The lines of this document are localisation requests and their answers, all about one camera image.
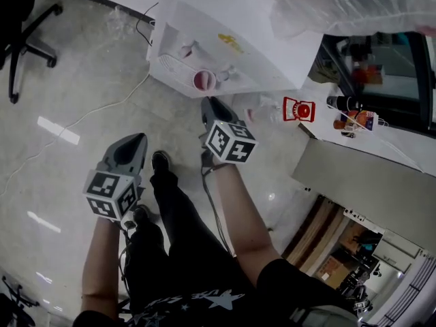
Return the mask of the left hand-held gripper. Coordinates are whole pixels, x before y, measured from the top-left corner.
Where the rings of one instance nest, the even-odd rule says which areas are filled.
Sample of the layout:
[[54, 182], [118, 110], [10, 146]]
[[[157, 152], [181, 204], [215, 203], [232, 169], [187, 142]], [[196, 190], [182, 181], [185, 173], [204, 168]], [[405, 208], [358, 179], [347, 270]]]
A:
[[89, 171], [82, 193], [95, 215], [122, 221], [140, 199], [147, 147], [146, 134], [126, 136], [111, 144]]

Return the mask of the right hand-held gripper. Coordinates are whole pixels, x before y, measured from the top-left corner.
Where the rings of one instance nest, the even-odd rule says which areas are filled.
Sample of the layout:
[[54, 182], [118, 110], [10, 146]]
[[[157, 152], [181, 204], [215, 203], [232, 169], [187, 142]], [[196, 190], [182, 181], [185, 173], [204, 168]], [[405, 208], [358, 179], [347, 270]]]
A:
[[201, 115], [206, 130], [199, 137], [202, 148], [221, 163], [246, 163], [258, 141], [231, 107], [217, 97], [205, 97], [201, 101]]

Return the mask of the red cup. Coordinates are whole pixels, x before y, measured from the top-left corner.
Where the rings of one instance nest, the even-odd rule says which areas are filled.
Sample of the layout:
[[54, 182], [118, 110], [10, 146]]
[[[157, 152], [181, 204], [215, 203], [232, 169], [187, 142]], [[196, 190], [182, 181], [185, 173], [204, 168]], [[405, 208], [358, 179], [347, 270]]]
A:
[[216, 75], [208, 70], [201, 69], [193, 75], [193, 87], [200, 92], [214, 91], [217, 85]]

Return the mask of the person's right forearm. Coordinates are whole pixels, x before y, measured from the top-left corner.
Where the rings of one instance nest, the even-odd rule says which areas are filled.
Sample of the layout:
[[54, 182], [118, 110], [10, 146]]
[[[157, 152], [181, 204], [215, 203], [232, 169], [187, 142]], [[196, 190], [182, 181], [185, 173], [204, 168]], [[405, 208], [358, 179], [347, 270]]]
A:
[[235, 165], [215, 170], [215, 178], [231, 244], [240, 267], [252, 284], [262, 270], [280, 258]]

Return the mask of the person's left forearm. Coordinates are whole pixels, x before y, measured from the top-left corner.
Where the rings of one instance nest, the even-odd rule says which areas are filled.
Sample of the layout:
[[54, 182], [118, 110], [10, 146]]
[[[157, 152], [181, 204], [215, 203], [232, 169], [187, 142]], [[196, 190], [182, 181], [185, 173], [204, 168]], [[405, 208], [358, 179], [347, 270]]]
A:
[[119, 227], [99, 217], [82, 274], [82, 310], [118, 320]]

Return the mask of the person's black left shoe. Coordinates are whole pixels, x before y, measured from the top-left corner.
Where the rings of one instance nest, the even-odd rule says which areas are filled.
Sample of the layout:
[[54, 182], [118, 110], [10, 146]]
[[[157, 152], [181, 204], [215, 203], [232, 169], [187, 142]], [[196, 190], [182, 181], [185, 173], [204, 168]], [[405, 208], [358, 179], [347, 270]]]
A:
[[147, 206], [143, 204], [137, 204], [133, 210], [133, 218], [136, 225], [139, 226], [146, 222], [150, 222], [151, 220], [149, 214], [150, 210]]

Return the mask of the person's black shoe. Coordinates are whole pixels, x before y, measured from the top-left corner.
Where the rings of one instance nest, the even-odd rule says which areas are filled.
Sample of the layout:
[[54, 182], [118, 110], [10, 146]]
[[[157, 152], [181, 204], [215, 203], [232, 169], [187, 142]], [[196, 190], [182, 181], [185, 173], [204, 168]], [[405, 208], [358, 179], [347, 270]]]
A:
[[155, 151], [151, 157], [151, 165], [154, 174], [167, 173], [171, 171], [171, 160], [163, 150]]
[[143, 204], [137, 204], [133, 210], [133, 218], [136, 225], [139, 226], [146, 222], [150, 222], [151, 220], [149, 214], [150, 210], [147, 206]]

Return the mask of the person's black right shoe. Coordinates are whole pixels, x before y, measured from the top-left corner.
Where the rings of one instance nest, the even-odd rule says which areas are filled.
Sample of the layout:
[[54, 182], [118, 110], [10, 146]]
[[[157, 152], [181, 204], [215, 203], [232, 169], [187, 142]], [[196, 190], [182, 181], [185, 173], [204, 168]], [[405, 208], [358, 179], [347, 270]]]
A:
[[171, 171], [171, 160], [163, 150], [155, 151], [151, 157], [151, 165], [154, 174], [167, 173]]

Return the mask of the clear water jug red cap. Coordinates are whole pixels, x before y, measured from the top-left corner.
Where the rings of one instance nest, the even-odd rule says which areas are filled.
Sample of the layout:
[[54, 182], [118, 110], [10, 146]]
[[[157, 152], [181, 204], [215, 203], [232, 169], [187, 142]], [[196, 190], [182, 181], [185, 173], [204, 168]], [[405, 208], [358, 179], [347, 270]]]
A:
[[267, 122], [273, 124], [309, 122], [315, 119], [315, 102], [294, 99], [289, 96], [271, 98], [265, 95], [254, 108], [245, 110], [245, 115], [252, 123]]

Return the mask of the person's black trousers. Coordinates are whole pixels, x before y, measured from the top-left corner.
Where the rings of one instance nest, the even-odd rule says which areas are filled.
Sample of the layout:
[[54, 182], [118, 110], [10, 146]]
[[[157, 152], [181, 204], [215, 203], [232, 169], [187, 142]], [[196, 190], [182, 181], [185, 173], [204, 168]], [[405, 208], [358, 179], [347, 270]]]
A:
[[158, 170], [151, 184], [165, 228], [144, 219], [131, 236], [125, 267], [131, 310], [210, 290], [252, 294], [253, 285], [201, 220], [176, 175]]

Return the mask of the white water dispenser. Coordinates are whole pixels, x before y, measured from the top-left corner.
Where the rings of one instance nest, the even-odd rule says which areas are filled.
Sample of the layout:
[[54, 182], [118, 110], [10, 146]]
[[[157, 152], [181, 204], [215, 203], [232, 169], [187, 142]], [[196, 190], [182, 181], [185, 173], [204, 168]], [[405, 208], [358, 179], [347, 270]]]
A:
[[[303, 86], [322, 35], [281, 40], [273, 32], [273, 0], [159, 0], [149, 73], [188, 97], [296, 90]], [[193, 87], [212, 71], [214, 91]]]

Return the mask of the black thermos flask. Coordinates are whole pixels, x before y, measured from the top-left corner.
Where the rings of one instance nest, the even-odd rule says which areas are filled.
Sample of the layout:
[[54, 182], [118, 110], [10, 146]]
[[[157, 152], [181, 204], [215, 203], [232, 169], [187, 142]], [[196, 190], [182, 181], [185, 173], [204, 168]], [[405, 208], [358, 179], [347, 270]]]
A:
[[362, 104], [353, 96], [328, 96], [326, 104], [329, 108], [334, 108], [342, 112], [362, 110]]

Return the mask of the wooden panel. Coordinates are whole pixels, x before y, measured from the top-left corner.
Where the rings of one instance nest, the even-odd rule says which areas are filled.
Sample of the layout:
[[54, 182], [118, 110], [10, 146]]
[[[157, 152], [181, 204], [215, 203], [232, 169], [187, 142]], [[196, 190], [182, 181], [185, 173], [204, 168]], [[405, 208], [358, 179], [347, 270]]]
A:
[[302, 272], [307, 272], [321, 256], [345, 216], [343, 207], [319, 196], [282, 257]]

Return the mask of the colourful snack box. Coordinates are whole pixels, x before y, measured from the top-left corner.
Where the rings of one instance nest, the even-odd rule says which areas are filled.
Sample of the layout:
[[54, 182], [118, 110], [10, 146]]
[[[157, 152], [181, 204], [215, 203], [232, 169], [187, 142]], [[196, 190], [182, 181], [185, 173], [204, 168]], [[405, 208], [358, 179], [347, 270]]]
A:
[[333, 128], [346, 138], [355, 138], [360, 131], [373, 131], [378, 125], [378, 115], [367, 110], [342, 111], [333, 121]]

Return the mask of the white drawer cabinet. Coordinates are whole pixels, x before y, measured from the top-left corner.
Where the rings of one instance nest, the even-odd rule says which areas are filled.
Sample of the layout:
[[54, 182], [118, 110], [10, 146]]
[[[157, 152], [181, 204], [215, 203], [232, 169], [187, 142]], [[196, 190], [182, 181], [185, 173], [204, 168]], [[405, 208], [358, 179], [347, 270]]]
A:
[[292, 177], [367, 217], [436, 217], [436, 177], [335, 143], [311, 139]]

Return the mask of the black star print t-shirt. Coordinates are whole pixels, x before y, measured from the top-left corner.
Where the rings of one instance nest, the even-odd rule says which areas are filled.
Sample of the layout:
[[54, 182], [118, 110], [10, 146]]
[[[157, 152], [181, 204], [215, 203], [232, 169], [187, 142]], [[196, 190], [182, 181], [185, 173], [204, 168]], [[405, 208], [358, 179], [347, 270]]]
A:
[[125, 323], [85, 311], [72, 327], [293, 327], [295, 310], [324, 305], [356, 315], [340, 293], [280, 259], [262, 270], [252, 294], [210, 290], [161, 298]]

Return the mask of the brown cardboard box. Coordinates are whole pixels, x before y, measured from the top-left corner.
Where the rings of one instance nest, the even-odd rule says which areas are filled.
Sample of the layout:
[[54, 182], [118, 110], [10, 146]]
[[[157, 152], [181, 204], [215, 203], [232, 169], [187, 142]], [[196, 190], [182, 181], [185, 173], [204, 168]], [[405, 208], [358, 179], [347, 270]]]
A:
[[316, 271], [315, 277], [329, 287], [337, 289], [355, 268], [356, 265], [353, 262], [342, 262], [329, 255]]

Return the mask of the clear dispenser water bottle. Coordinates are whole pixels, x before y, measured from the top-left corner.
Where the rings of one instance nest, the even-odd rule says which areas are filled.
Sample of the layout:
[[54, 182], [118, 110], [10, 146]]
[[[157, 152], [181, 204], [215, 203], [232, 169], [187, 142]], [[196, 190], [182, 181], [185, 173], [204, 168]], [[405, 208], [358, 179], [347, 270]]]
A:
[[333, 36], [436, 34], [436, 0], [275, 0], [270, 15], [279, 37], [305, 31]]

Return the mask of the black office chair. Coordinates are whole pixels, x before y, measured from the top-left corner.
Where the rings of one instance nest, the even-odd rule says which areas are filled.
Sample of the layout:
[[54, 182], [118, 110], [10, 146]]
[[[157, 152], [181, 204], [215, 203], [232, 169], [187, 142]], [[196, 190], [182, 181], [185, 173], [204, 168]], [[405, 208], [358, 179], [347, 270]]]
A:
[[57, 56], [30, 45], [27, 40], [35, 30], [51, 15], [63, 13], [63, 6], [56, 3], [38, 16], [26, 29], [22, 24], [27, 21], [33, 11], [35, 0], [0, 0], [0, 70], [7, 59], [10, 59], [8, 97], [16, 104], [19, 93], [15, 92], [15, 77], [20, 55], [29, 52], [46, 60], [49, 68], [57, 64]]

